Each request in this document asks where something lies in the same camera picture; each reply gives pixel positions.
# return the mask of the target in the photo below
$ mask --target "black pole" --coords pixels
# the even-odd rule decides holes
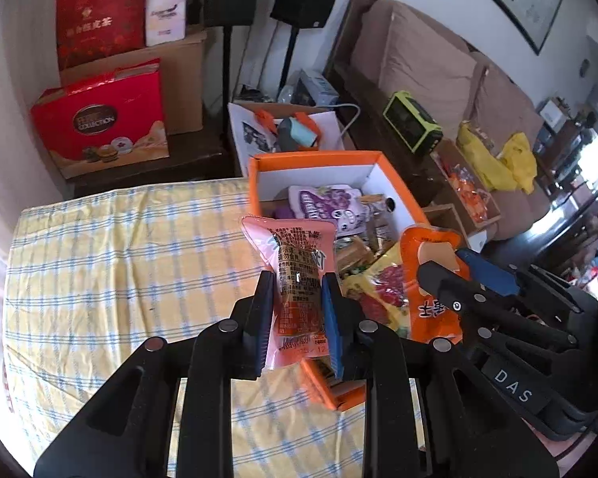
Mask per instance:
[[[299,28],[293,27],[290,30],[290,40],[288,41],[288,50],[285,51],[284,69],[281,70],[281,81],[279,81],[279,91],[277,96],[281,93],[281,90],[285,86],[285,82],[288,78],[288,70],[290,70],[290,62],[293,60],[293,52],[295,51],[295,44],[297,44],[297,36],[299,35]]]
[[[224,27],[224,65],[222,73],[222,133],[223,141],[228,138],[228,102],[230,101],[230,43],[233,27]]]

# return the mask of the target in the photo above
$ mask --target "orange pouch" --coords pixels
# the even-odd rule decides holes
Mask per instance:
[[[403,290],[410,311],[410,337],[415,341],[428,343],[434,338],[443,337],[450,338],[453,343],[458,343],[462,339],[463,333],[458,315],[454,311],[446,309],[434,296],[422,290],[416,279],[416,271],[421,264],[421,258],[424,262],[430,260],[424,252],[426,249],[434,251],[429,250],[430,247],[426,243],[449,243],[453,252],[458,248],[460,241],[460,235],[452,230],[415,225],[403,231],[400,240]],[[441,260],[436,260],[436,262],[447,267],[447,261],[445,264]],[[453,260],[449,265],[452,267],[448,269],[469,279],[469,268],[456,255],[453,255]]]
[[[277,276],[266,367],[326,356],[321,278],[336,272],[334,223],[247,216],[242,230]]]

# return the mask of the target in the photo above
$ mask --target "red box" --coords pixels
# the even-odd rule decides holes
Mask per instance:
[[[47,90],[31,115],[65,178],[168,156],[159,59]]]
[[[57,0],[60,70],[144,47],[146,0]]]

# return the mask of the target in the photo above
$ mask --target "black device with green frame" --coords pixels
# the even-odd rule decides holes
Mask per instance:
[[[383,116],[414,154],[431,153],[443,138],[441,126],[409,92],[392,95]]]

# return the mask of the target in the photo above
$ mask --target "oval logo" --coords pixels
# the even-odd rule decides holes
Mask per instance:
[[[73,127],[78,133],[93,135],[106,131],[117,120],[117,110],[113,106],[95,104],[82,108],[73,117]]]

